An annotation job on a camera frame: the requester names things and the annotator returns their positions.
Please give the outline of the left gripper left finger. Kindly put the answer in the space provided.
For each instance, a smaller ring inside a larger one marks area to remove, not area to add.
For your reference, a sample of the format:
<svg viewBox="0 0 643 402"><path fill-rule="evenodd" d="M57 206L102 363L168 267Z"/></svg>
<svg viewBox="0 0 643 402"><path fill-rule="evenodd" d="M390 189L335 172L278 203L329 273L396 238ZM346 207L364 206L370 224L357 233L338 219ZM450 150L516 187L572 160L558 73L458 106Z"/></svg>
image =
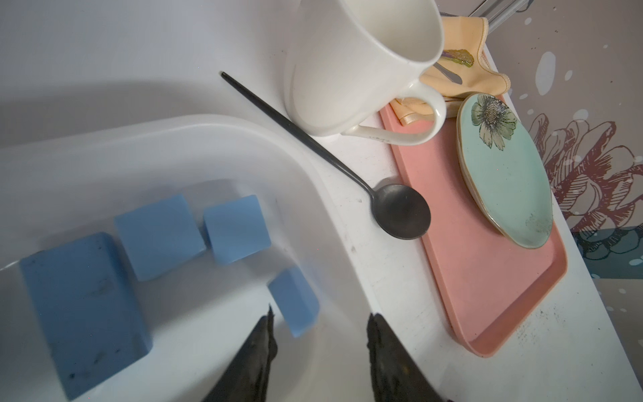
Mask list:
<svg viewBox="0 0 643 402"><path fill-rule="evenodd" d="M271 363L278 354L274 319L269 307L203 401L266 401Z"/></svg>

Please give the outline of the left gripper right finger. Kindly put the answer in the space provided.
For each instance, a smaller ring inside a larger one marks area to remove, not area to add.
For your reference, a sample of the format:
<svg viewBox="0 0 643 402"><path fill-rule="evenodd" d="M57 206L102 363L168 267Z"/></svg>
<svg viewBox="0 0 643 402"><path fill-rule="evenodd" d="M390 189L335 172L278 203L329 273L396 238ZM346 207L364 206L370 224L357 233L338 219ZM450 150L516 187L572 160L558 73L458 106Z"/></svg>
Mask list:
<svg viewBox="0 0 643 402"><path fill-rule="evenodd" d="M375 401L444 401L383 315L370 315L367 335Z"/></svg>

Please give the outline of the blue cube block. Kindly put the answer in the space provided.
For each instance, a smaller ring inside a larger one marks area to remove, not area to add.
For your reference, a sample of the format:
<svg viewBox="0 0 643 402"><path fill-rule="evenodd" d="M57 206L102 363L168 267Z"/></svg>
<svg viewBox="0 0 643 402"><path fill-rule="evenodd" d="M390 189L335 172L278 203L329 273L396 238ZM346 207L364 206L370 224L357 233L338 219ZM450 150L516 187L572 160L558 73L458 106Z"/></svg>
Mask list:
<svg viewBox="0 0 643 402"><path fill-rule="evenodd" d="M246 196L204 211L204 225L214 260L225 266L271 246L259 199Z"/></svg>

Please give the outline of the long blue block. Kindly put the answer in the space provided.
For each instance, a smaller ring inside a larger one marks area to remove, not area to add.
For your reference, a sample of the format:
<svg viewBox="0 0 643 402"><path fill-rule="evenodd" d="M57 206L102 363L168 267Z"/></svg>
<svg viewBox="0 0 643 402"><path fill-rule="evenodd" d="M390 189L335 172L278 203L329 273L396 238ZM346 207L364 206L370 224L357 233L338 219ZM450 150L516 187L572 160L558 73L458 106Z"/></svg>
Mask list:
<svg viewBox="0 0 643 402"><path fill-rule="evenodd" d="M109 234L40 251L19 266L69 400L152 350L142 309Z"/></svg>

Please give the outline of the blue block cluster piece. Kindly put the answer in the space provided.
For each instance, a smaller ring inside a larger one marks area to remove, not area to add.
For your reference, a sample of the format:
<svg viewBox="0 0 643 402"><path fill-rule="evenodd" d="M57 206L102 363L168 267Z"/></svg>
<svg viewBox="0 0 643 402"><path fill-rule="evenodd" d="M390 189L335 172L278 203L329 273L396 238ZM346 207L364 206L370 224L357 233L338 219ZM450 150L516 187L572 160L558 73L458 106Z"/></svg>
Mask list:
<svg viewBox="0 0 643 402"><path fill-rule="evenodd" d="M138 281L152 281L207 250L181 194L121 214L114 225Z"/></svg>

